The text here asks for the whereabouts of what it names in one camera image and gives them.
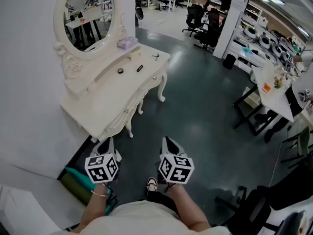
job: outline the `sneaker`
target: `sneaker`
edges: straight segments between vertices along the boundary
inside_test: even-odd
[[[262,123],[266,123],[268,120],[268,116],[266,114],[257,114],[254,116],[254,119],[256,119]]]
[[[146,188],[148,191],[157,191],[157,180],[153,177],[148,178]]]
[[[274,133],[271,129],[266,131],[265,136],[264,136],[265,143],[268,143],[271,140],[271,138],[273,137],[273,135],[274,135]]]

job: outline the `oval mirror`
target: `oval mirror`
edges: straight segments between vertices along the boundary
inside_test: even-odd
[[[113,11],[113,0],[67,0],[63,18],[70,42],[80,51],[98,49],[108,35]]]

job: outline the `wrist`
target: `wrist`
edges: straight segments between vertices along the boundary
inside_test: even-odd
[[[101,195],[107,195],[108,188],[104,184],[97,184],[93,191]]]
[[[172,187],[169,188],[169,192],[173,192],[173,191],[178,191],[181,188],[183,188],[183,186],[181,184],[175,184]]]

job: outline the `orange object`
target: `orange object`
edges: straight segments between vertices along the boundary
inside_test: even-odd
[[[270,91],[270,86],[267,83],[264,83],[263,91],[266,93]]]

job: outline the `carved table leg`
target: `carved table leg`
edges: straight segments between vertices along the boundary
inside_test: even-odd
[[[132,139],[134,137],[134,135],[132,134],[132,122],[127,121],[125,127],[128,131],[129,137]]]
[[[165,101],[165,97],[163,97],[163,90],[165,88],[165,85],[166,85],[166,81],[167,81],[167,73],[166,71],[163,73],[163,76],[162,76],[162,81],[158,87],[158,99],[163,103]]]
[[[91,140],[91,142],[93,142],[93,143],[97,143],[98,138],[94,138],[94,137],[92,137],[90,140]]]
[[[140,115],[143,114],[143,111],[141,110],[142,105],[143,105],[143,100],[140,101],[139,106],[138,106],[138,113]]]

